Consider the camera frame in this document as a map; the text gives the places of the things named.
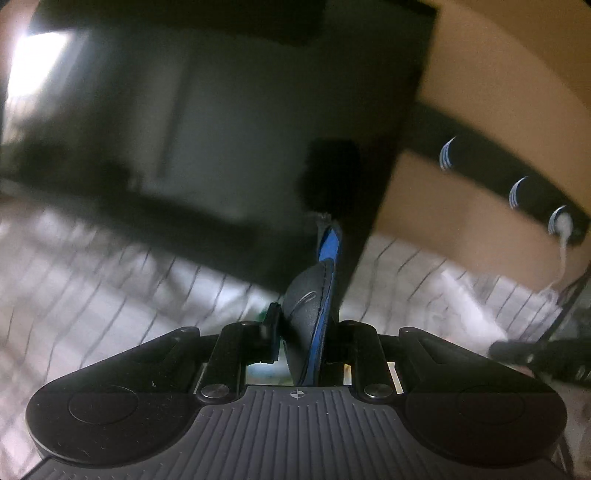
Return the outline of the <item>checkered white tablecloth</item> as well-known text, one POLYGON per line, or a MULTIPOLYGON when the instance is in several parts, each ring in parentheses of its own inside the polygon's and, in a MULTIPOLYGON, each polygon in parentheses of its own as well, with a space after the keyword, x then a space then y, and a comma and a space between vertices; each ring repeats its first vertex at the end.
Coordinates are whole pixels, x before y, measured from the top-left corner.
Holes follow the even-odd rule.
MULTIPOLYGON (((1 475, 38 461, 24 411, 45 383, 181 326, 212 334, 256 320, 280 294, 53 209, 1 202, 1 475)), ((344 319, 383 334, 427 330, 485 352, 534 341, 558 318, 557 296, 477 275, 400 239, 373 236, 344 319)))

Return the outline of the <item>black insole blue underside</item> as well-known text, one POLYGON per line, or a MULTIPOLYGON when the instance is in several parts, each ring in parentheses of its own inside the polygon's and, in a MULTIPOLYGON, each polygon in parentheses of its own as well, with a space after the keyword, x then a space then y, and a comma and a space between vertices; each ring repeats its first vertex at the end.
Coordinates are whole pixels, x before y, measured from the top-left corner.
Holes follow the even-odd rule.
POLYGON ((298 274, 283 296, 280 335, 287 365, 297 386, 320 381, 325 335, 332 315, 335 277, 342 247, 342 230, 328 214, 318 216, 315 264, 298 274))

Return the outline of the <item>dark monitor screen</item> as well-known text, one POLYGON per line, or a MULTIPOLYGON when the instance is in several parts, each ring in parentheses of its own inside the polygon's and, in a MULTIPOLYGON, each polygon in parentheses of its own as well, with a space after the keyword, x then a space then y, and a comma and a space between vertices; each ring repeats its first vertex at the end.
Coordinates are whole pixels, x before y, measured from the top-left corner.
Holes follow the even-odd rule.
POLYGON ((42 1, 1 95, 1 186, 281 290, 338 222, 349 283, 437 11, 420 1, 42 1))

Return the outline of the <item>black wall socket strip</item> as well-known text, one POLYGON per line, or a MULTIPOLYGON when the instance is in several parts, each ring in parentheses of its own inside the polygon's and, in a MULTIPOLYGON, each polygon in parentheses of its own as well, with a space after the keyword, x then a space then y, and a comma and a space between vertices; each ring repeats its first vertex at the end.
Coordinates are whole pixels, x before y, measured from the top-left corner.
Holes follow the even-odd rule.
POLYGON ((563 190, 524 160, 466 124, 418 103, 407 124, 405 147, 504 198, 509 207, 556 236, 556 220, 568 214, 573 230, 568 243, 586 238, 590 217, 563 190))

